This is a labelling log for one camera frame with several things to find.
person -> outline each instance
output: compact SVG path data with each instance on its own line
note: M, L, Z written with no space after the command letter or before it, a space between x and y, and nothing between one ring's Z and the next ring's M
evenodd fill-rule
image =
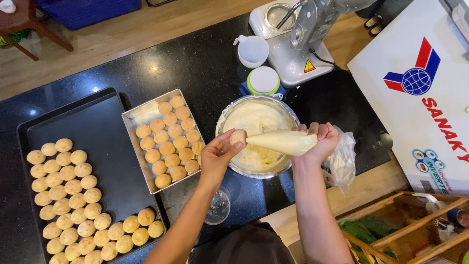
M296 215L300 240L308 264L354 263L344 237L329 207L321 163L339 140L339 132L328 122L302 124L294 131L318 136L315 147L292 157ZM202 172L193 195L176 222L150 252L144 264L293 264L290 252L270 225L247 225L220 239L194 247L210 202L221 185L229 161L242 143L230 145L234 129L216 137L203 149Z

power cord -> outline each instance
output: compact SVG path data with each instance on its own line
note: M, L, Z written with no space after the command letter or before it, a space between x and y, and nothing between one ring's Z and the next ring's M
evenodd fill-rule
M336 69L338 69L338 70L341 70L341 68L340 68L337 64L335 64L335 62L326 61L326 60L322 59L321 57L319 57L319 56L316 54L316 51L315 51L314 49L310 48L309 51L310 51L311 53L313 53L313 55L314 55L318 60L320 60L320 61L322 61L322 62L325 62L325 63L328 63L328 64L331 64L331 65L334 66L334 68L336 68Z

red and blue logo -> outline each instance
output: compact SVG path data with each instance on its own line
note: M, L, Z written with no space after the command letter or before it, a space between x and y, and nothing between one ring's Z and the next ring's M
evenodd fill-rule
M415 67L404 74L388 72L384 82L389 89L411 95L424 94L430 90L440 61L440 57L424 37Z

white lid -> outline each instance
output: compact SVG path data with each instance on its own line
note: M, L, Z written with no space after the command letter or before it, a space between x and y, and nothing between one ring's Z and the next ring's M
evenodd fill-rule
M252 70L248 81L254 90L268 93L279 84L279 75L274 69L261 66Z

metal lever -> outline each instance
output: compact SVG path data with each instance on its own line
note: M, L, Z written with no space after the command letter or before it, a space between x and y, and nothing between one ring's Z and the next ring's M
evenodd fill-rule
M308 3L308 0L303 0L303 1L300 1L298 3L296 3L291 9L290 11L282 18L282 20L280 21L280 23L277 25L277 29L280 29L280 27L283 26L283 24L285 23L285 21L287 21L287 19L293 14L293 12L295 12L295 10L300 7L300 6L304 6Z

